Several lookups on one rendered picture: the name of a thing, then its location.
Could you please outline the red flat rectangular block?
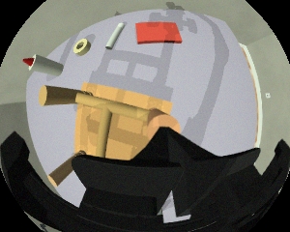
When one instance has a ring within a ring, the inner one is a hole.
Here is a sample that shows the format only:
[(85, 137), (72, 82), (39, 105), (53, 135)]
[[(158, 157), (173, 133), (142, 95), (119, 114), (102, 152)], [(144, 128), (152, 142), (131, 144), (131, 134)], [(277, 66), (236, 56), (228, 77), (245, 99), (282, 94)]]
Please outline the red flat rectangular block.
[(181, 44), (182, 38), (174, 22), (135, 23), (137, 44)]

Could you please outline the tan wooden stool leg frame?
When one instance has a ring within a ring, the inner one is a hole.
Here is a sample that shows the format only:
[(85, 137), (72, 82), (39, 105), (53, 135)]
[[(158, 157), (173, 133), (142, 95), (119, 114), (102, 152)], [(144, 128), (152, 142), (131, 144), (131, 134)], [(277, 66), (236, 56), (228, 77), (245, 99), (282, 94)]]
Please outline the tan wooden stool leg frame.
[[(91, 92), (87, 93), (81, 90), (43, 85), (39, 93), (39, 103), (41, 106), (81, 103), (101, 109), (96, 157), (105, 158), (113, 113), (147, 122), (149, 140), (152, 139), (152, 136), (159, 127), (169, 127), (178, 133), (181, 132), (180, 124), (174, 117), (155, 107), (145, 109), (95, 97)], [(86, 155), (86, 153), (81, 150), (78, 151), (47, 176), (53, 186), (58, 187), (73, 172), (72, 159), (78, 155)]]

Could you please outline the tan wooden stool seat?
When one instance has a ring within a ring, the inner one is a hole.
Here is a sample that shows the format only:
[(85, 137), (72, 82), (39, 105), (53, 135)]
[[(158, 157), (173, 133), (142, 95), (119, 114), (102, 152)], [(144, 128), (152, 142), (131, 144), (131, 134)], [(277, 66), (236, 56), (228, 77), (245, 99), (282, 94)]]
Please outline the tan wooden stool seat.
[[(93, 96), (137, 107), (157, 108), (170, 115), (173, 102), (99, 84), (83, 82), (81, 91)], [(74, 132), (74, 153), (96, 155), (101, 109), (78, 104)], [(147, 123), (113, 113), (108, 135), (106, 158), (131, 160), (149, 143)]]

